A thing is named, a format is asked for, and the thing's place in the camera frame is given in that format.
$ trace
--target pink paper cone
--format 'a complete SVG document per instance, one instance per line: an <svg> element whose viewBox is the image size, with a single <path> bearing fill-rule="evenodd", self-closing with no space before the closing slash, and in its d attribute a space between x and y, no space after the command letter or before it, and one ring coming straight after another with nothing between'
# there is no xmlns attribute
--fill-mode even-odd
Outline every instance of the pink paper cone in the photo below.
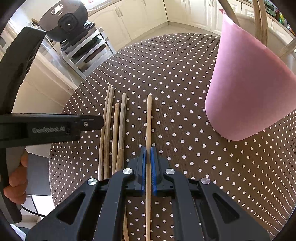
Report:
<svg viewBox="0 0 296 241"><path fill-rule="evenodd" d="M294 109L294 73L224 14L218 57L205 100L212 127L224 138L243 140Z"/></svg>

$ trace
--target cabinet handle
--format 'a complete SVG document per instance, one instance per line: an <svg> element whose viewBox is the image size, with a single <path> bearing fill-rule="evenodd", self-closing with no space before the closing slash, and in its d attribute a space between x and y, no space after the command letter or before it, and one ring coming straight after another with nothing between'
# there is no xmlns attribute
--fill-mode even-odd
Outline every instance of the cabinet handle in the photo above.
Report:
<svg viewBox="0 0 296 241"><path fill-rule="evenodd" d="M120 8L118 8L118 10L119 10L119 12L120 12L120 15L123 16L122 11L120 10Z"/></svg>
<svg viewBox="0 0 296 241"><path fill-rule="evenodd" d="M120 15L119 15L119 13L117 12L117 9L115 9L115 12L116 12L117 16L120 18Z"/></svg>

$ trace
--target polka dot tablecloth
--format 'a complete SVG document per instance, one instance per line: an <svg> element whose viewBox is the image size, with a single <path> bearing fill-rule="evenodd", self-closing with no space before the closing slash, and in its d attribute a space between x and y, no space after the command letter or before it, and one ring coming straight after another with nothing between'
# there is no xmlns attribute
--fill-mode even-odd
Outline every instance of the polka dot tablecloth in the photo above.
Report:
<svg viewBox="0 0 296 241"><path fill-rule="evenodd" d="M151 94L152 144L158 154L188 178L209 177L272 239L295 207L296 112L243 141L230 141L215 132L205 113L205 98L219 41L210 35L171 34L126 47L82 82L63 113L103 115L108 84L112 84L113 115L114 104L127 93L127 165L146 144L147 95ZM49 170L56 205L88 178L98 176L99 140L100 131L87 131L80 141L52 145ZM126 201L132 241L145 240L144 201L138 197ZM151 239L173 241L170 198L152 197L151 209Z"/></svg>

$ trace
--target wooden stick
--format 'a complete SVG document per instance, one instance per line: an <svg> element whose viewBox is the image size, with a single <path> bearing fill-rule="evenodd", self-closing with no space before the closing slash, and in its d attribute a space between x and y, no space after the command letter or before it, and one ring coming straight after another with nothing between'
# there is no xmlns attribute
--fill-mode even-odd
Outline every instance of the wooden stick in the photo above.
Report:
<svg viewBox="0 0 296 241"><path fill-rule="evenodd" d="M124 241L129 241L128 223L127 223L127 219L126 219L126 208L124 210L124 219L123 219L123 238L124 238Z"/></svg>
<svg viewBox="0 0 296 241"><path fill-rule="evenodd" d="M114 88L110 88L107 113L105 119L105 134L104 134L104 179L109 178L109 140L110 140L110 126L111 126L111 112L112 102L114 96Z"/></svg>
<svg viewBox="0 0 296 241"><path fill-rule="evenodd" d="M120 108L120 120L119 120L119 134L118 134L118 150L124 149L124 134L125 134L125 124L126 124L126 93L122 94L121 108Z"/></svg>
<svg viewBox="0 0 296 241"><path fill-rule="evenodd" d="M120 108L116 172L124 168L123 160L124 160L124 135L125 135L125 125L126 125L126 102L127 102L127 94L123 93L122 99L121 99L121 108ZM124 237L124 241L129 241L126 209L125 209L124 219L123 219L123 237Z"/></svg>
<svg viewBox="0 0 296 241"><path fill-rule="evenodd" d="M294 38L290 43L283 47L279 52L279 58L282 59L289 54L291 54L296 49L296 38Z"/></svg>
<svg viewBox="0 0 296 241"><path fill-rule="evenodd" d="M107 113L107 104L108 104L108 98L109 98L109 92L110 92L111 84L108 86L107 95L106 95L106 101L105 101L105 108L104 108L104 114L103 118L106 119L106 113ZM105 125L101 129L101 137L100 137L100 146L99 146L99 169L98 169L98 180L103 180L103 148L104 148L104 133L105 133Z"/></svg>
<svg viewBox="0 0 296 241"><path fill-rule="evenodd" d="M259 9L260 9L260 18L261 18L261 42L265 46L267 46L268 23L267 23L267 13L266 13L264 1L258 0L258 5L259 5Z"/></svg>
<svg viewBox="0 0 296 241"><path fill-rule="evenodd" d="M118 145L118 116L119 104L115 104L112 135L112 175L116 172L117 145Z"/></svg>
<svg viewBox="0 0 296 241"><path fill-rule="evenodd" d="M252 0L255 16L255 38L262 42L261 14L257 0Z"/></svg>
<svg viewBox="0 0 296 241"><path fill-rule="evenodd" d="M222 6L222 8L225 10L227 13L228 17L232 19L232 21L240 27L239 21L235 15L235 12L233 11L230 3L227 0L218 0Z"/></svg>
<svg viewBox="0 0 296 241"><path fill-rule="evenodd" d="M147 98L147 126L146 126L146 195L145 195L145 217L146 217L146 241L150 241L150 214L151 214L151 110L152 96Z"/></svg>
<svg viewBox="0 0 296 241"><path fill-rule="evenodd" d="M118 149L115 172L123 169L124 149Z"/></svg>

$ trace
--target rattan stick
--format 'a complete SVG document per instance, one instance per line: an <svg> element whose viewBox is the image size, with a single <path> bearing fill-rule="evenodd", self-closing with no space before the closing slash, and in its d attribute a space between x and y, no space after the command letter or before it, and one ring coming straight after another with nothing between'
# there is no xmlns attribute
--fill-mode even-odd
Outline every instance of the rattan stick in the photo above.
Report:
<svg viewBox="0 0 296 241"><path fill-rule="evenodd" d="M123 169L124 149L118 149L115 172Z"/></svg>
<svg viewBox="0 0 296 241"><path fill-rule="evenodd" d="M146 217L146 241L150 241L150 213L151 213L151 109L152 97L148 95L147 98L147 126L146 126L146 195L145 195L145 217Z"/></svg>
<svg viewBox="0 0 296 241"><path fill-rule="evenodd" d="M126 219L126 208L124 210L124 219L123 219L123 237L124 237L124 241L129 241L128 223L127 223L127 219Z"/></svg>
<svg viewBox="0 0 296 241"><path fill-rule="evenodd" d="M283 47L279 52L279 58L282 59L289 54L291 54L296 49L296 38L294 38L290 43Z"/></svg>
<svg viewBox="0 0 296 241"><path fill-rule="evenodd" d="M104 114L103 118L106 119L106 112L107 112L107 104L108 104L108 98L109 98L109 92L110 92L111 85L108 86L107 95L106 95L106 101L105 101L105 108L104 108ZM100 137L100 146L99 146L99 169L98 169L98 180L103 180L103 153L104 153L104 133L105 133L105 125L101 129L101 137Z"/></svg>
<svg viewBox="0 0 296 241"><path fill-rule="evenodd" d="M106 119L105 119L105 134L104 134L104 179L109 178L109 140L111 126L112 102L114 96L114 88L110 88Z"/></svg>
<svg viewBox="0 0 296 241"><path fill-rule="evenodd" d="M124 157L124 149L118 149L116 172L123 169L123 157ZM124 241L129 241L128 224L126 220L126 209L125 209L124 219L123 219L123 237L124 237Z"/></svg>
<svg viewBox="0 0 296 241"><path fill-rule="evenodd" d="M118 149L124 149L124 132L126 124L126 102L127 94L122 94L120 120L119 120L119 133L118 133Z"/></svg>
<svg viewBox="0 0 296 241"><path fill-rule="evenodd" d="M116 171L117 160L117 145L118 145L118 117L119 117L119 104L115 104L114 118L113 118L113 135L112 135L112 175Z"/></svg>
<svg viewBox="0 0 296 241"><path fill-rule="evenodd" d="M127 94L123 93L122 99L121 99L121 108L120 108L116 172L124 168L123 159L124 159L124 134L125 134L125 124L126 124L126 102L127 102ZM124 237L124 241L129 241L126 209L125 209L125 214L123 219L123 237Z"/></svg>

